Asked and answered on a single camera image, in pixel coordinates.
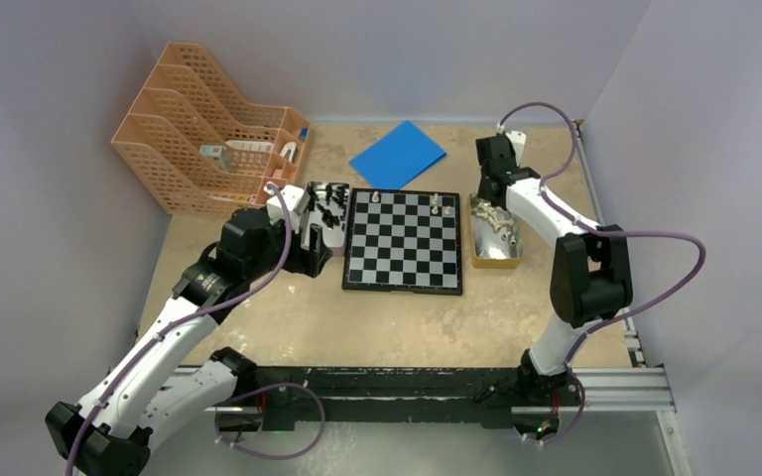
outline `gray floor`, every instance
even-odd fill
[[[265,461],[214,444],[213,414],[192,421],[151,458],[145,476],[237,475],[569,475],[670,476],[655,414],[586,414],[574,433],[544,450],[511,430],[474,424],[334,423],[317,448],[291,461]],[[252,436],[247,445],[274,453],[302,448],[317,431]]]

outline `orange plastic basket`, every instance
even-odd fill
[[[310,128],[292,108],[247,101],[202,46],[171,43],[112,144],[169,213],[224,216],[263,204],[268,181],[295,182]],[[296,150],[287,159],[280,152],[289,143]],[[224,146],[230,170],[201,146]]]

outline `chessboard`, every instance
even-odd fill
[[[343,288],[462,295],[459,194],[355,188]]]

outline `wooden table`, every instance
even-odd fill
[[[345,181],[367,186],[348,161],[392,126],[319,126],[301,183]],[[474,140],[493,134],[483,127],[423,130],[447,151],[438,164],[406,189],[455,191],[467,197],[479,180]],[[524,165],[544,174],[570,149],[568,132],[526,129]],[[594,216],[578,161],[549,183],[580,213]],[[159,314],[182,271],[220,236],[225,220],[175,215],[171,220],[142,317],[145,330]],[[214,349],[232,346],[261,365],[315,366],[515,366],[553,313],[548,287],[553,251],[525,226],[524,258],[515,270],[471,268],[463,249],[464,295],[345,292],[342,258],[328,262],[312,280],[283,273],[264,291],[235,308],[223,324],[186,358],[203,363]],[[630,367],[622,327],[594,335],[576,357],[577,367]]]

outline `black base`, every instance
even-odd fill
[[[322,400],[326,421],[465,422],[535,433],[550,413],[514,416],[513,407],[550,409],[556,393],[564,406],[578,403],[565,376],[537,379],[524,363],[507,368],[272,366],[256,367],[255,372],[243,375],[239,389],[281,382],[305,385]],[[266,401],[264,430],[292,430],[297,421],[319,421],[317,405],[301,390],[268,392]],[[256,403],[249,399],[240,405],[255,407]]]

